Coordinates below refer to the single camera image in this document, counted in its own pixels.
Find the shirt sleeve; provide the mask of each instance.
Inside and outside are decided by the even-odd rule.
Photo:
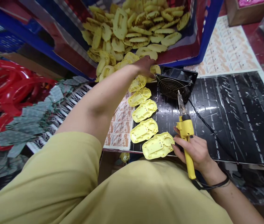
[[[0,223],[59,223],[97,187],[101,151],[86,133],[51,137],[0,191]]]

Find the yellow soldering iron handle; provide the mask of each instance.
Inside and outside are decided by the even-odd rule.
[[[180,130],[180,136],[184,140],[187,140],[189,142],[190,136],[194,135],[193,124],[188,114],[183,117],[184,117],[184,120],[182,116],[179,117],[179,122],[177,122],[177,128]],[[184,149],[184,153],[185,153],[185,158],[186,158],[188,177],[194,180],[196,179],[196,176],[194,172],[193,160],[185,149]]]
[[[188,152],[184,149],[185,158],[186,158],[186,165],[187,165],[187,171],[188,171],[188,177],[192,180],[196,179],[195,172],[194,172],[194,165],[193,160],[191,156],[188,154]]]

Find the printed paper sheet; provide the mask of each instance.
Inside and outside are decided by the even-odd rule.
[[[199,76],[251,72],[261,69],[242,26],[229,27],[227,16],[217,19],[204,60],[184,67]]]
[[[130,131],[133,125],[132,112],[134,107],[128,104],[132,93],[127,92],[110,123],[109,131],[104,143],[105,149],[130,149]]]

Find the person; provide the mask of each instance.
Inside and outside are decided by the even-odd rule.
[[[233,183],[210,195],[167,160],[134,161],[97,185],[113,113],[133,79],[152,76],[155,63],[144,57],[123,67],[77,103],[43,149],[0,191],[0,223],[264,223]],[[189,152],[208,185],[227,178],[205,140],[194,136],[186,142],[179,135],[174,140]],[[185,162],[179,148],[173,149]]]

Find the fan grill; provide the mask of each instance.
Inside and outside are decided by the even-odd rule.
[[[162,78],[158,80],[158,87],[161,93],[171,99],[176,100],[178,90],[180,91],[182,98],[184,100],[189,97],[189,89],[180,81],[170,79],[170,78]]]

